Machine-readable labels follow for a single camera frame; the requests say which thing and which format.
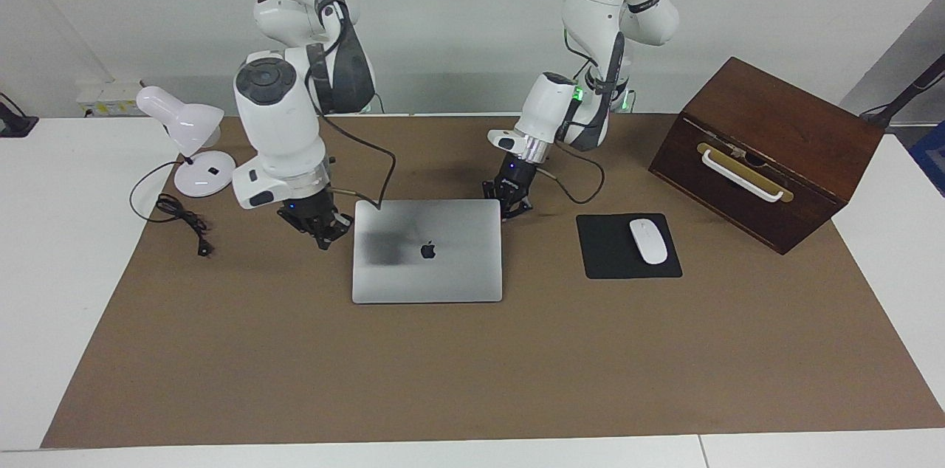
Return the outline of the white computer mouse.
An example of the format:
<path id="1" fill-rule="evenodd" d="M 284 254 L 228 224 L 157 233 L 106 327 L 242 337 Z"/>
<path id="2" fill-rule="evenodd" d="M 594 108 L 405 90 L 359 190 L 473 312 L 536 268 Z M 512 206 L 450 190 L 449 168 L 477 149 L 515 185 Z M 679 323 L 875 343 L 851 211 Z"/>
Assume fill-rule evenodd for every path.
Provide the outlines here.
<path id="1" fill-rule="evenodd" d="M 669 254 L 657 224 L 648 218 L 636 218 L 628 223 L 629 233 L 647 265 L 662 265 Z"/>

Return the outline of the dark brown wooden box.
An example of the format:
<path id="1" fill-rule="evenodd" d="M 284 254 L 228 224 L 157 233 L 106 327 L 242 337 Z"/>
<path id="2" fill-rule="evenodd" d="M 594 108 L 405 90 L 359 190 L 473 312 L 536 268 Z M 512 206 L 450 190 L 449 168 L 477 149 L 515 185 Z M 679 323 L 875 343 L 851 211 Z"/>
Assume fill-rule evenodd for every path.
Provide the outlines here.
<path id="1" fill-rule="evenodd" d="M 730 58 L 679 112 L 649 170 L 786 254 L 853 198 L 883 139 L 830 102 Z M 794 194 L 768 203 L 705 165 L 698 144 L 715 146 Z"/>

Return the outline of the blue crate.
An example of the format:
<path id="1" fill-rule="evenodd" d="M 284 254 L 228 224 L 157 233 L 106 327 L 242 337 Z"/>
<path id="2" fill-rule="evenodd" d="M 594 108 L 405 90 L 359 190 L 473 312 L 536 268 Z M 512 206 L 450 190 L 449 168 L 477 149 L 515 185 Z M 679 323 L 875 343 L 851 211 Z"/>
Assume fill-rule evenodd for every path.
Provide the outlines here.
<path id="1" fill-rule="evenodd" d="M 945 120 L 909 146 L 908 153 L 945 198 Z"/>

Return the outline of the black stand pole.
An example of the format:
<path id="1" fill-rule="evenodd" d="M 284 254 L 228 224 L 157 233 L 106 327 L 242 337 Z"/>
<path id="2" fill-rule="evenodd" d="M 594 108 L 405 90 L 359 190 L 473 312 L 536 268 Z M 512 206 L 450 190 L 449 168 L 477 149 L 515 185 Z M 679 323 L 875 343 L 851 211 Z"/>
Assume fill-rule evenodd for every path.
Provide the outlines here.
<path id="1" fill-rule="evenodd" d="M 939 55 L 914 81 L 887 104 L 861 112 L 858 118 L 874 127 L 886 129 L 908 103 L 945 79 L 945 53 Z"/>

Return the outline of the white desk lamp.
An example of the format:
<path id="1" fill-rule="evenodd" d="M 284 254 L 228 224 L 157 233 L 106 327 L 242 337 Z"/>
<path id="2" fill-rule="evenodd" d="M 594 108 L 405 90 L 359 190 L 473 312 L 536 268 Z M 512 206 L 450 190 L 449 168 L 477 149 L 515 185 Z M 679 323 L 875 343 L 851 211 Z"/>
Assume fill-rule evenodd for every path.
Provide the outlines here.
<path id="1" fill-rule="evenodd" d="M 136 105 L 159 121 L 183 158 L 174 174 L 174 186 L 187 198 L 208 198 L 222 192 L 233 179 L 236 162 L 229 153 L 212 147 L 221 136 L 223 109 L 186 103 L 159 86 L 139 90 Z"/>

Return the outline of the brown table mat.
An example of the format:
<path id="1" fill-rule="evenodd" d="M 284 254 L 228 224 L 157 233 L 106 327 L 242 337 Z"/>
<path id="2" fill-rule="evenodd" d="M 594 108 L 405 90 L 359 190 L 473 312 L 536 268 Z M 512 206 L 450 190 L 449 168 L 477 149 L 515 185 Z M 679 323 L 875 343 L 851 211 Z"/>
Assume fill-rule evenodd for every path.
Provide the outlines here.
<path id="1" fill-rule="evenodd" d="M 649 173 L 669 115 L 616 116 L 584 207 L 540 179 L 504 297 L 351 302 L 271 207 L 189 200 L 215 252 L 148 224 L 43 447 L 497 440 L 945 427 L 836 227 L 780 255 Z M 586 277 L 576 216 L 663 213 L 680 278 Z"/>

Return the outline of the grey Apple laptop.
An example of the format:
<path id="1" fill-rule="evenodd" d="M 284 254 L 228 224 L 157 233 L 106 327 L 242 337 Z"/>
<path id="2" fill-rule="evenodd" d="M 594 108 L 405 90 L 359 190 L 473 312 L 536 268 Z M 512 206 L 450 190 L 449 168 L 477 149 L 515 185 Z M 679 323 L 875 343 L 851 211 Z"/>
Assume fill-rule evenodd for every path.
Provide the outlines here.
<path id="1" fill-rule="evenodd" d="M 503 297 L 495 199 L 355 205 L 352 300 L 358 304 L 494 303 Z"/>

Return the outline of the black clamp mount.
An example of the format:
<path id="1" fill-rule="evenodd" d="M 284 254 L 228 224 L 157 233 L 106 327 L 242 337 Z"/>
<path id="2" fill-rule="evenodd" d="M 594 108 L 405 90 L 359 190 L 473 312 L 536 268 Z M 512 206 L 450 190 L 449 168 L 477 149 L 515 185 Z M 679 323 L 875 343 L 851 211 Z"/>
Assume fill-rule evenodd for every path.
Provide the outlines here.
<path id="1" fill-rule="evenodd" d="M 26 114 L 9 95 L 0 92 L 0 138 L 27 137 L 38 121 L 38 116 Z"/>

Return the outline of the black mouse pad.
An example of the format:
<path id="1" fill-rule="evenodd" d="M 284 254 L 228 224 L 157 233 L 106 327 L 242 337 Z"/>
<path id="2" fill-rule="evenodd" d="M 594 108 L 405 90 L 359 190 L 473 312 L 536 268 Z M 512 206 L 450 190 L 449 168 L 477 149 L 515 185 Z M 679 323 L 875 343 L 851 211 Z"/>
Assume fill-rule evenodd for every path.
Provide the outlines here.
<path id="1" fill-rule="evenodd" d="M 667 260 L 650 265 L 642 259 L 629 230 L 629 222 L 651 220 L 661 233 Z M 578 239 L 586 277 L 592 280 L 680 278 L 681 260 L 663 213 L 595 213 L 576 216 Z"/>

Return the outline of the white power strip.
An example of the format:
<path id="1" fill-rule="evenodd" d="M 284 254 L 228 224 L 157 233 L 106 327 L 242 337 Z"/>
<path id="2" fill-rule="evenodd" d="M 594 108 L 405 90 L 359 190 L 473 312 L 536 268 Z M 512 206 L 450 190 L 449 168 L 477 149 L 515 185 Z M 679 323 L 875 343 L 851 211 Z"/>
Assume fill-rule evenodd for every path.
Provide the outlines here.
<path id="1" fill-rule="evenodd" d="M 87 118 L 145 116 L 137 105 L 142 88 L 144 83 L 140 79 L 88 84 L 80 89 L 75 102 Z"/>

